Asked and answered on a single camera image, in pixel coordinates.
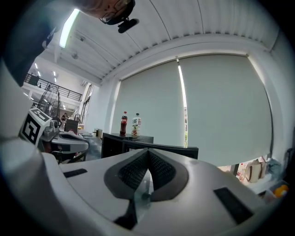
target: orange object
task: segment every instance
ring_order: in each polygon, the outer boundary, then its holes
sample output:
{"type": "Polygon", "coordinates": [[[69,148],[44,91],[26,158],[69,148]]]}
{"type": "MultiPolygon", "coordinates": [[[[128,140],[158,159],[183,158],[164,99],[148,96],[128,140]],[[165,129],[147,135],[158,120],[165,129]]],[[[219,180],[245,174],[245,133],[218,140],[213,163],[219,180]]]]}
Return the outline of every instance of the orange object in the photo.
{"type": "Polygon", "coordinates": [[[289,187],[285,184],[281,185],[279,188],[276,188],[274,191],[273,191],[273,194],[279,198],[279,197],[282,197],[282,196],[285,196],[287,194],[287,192],[289,191],[289,187]]]}

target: roller blind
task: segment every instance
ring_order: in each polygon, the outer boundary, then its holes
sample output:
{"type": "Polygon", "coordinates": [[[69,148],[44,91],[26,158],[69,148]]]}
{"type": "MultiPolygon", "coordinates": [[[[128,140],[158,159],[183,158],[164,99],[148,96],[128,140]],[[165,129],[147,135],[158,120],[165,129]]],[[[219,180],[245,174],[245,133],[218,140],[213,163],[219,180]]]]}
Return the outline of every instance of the roller blind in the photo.
{"type": "Polygon", "coordinates": [[[180,60],[188,111],[188,146],[199,159],[233,165],[268,154],[271,112],[247,57],[206,55],[180,60]]]}
{"type": "Polygon", "coordinates": [[[112,133],[120,132],[127,112],[126,133],[136,113],[142,118],[141,135],[154,143],[184,145],[184,110],[177,62],[168,62],[140,72],[121,82],[112,122],[112,133]]]}

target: ceiling light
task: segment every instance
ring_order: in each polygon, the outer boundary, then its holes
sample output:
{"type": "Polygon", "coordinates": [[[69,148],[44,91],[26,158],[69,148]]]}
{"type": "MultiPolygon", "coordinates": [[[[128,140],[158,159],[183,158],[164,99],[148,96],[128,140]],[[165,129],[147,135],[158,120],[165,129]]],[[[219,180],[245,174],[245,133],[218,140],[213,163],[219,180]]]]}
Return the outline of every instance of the ceiling light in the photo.
{"type": "Polygon", "coordinates": [[[78,9],[74,9],[72,14],[70,15],[70,17],[66,20],[64,26],[63,26],[63,30],[61,31],[61,35],[60,35],[60,40],[59,40],[59,45],[63,48],[65,48],[65,44],[66,44],[66,41],[68,39],[68,36],[69,36],[69,33],[70,33],[70,30],[71,30],[71,27],[72,25],[74,24],[74,21],[77,17],[79,13],[79,10],[78,9]]]}
{"type": "Polygon", "coordinates": [[[179,76],[180,76],[181,89],[183,91],[183,107],[187,107],[187,105],[186,105],[185,88],[184,88],[184,82],[183,82],[183,73],[181,71],[180,65],[178,66],[178,71],[179,71],[179,76]]]}

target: black rectangular panel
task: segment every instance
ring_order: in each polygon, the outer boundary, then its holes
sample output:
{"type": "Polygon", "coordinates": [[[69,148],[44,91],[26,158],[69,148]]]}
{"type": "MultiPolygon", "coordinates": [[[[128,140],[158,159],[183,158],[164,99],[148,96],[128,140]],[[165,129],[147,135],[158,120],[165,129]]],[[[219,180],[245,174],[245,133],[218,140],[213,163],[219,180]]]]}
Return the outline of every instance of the black rectangular panel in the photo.
{"type": "Polygon", "coordinates": [[[214,190],[214,193],[222,202],[227,211],[231,214],[237,224],[240,224],[253,216],[253,213],[249,211],[244,204],[242,204],[228,188],[214,190]]]}
{"type": "Polygon", "coordinates": [[[84,174],[86,172],[87,172],[87,170],[85,170],[85,169],[78,169],[78,170],[74,170],[74,171],[65,172],[64,176],[66,178],[70,178],[70,177],[73,177],[73,176],[76,176],[76,175],[84,174]]]}

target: plastic bottle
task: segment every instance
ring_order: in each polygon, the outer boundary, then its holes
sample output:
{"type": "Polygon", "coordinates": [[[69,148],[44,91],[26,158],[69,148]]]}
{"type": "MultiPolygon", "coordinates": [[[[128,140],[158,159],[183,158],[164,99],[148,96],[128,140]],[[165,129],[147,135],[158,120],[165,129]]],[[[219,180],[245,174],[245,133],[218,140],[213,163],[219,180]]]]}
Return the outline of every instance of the plastic bottle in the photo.
{"type": "Polygon", "coordinates": [[[125,135],[126,134],[126,126],[127,126],[127,112],[124,112],[122,118],[121,118],[121,129],[120,134],[125,135]]]}
{"type": "Polygon", "coordinates": [[[142,119],[139,117],[139,113],[136,113],[136,117],[132,119],[132,131],[131,131],[132,136],[134,137],[139,136],[141,124],[142,124],[142,119]]]}

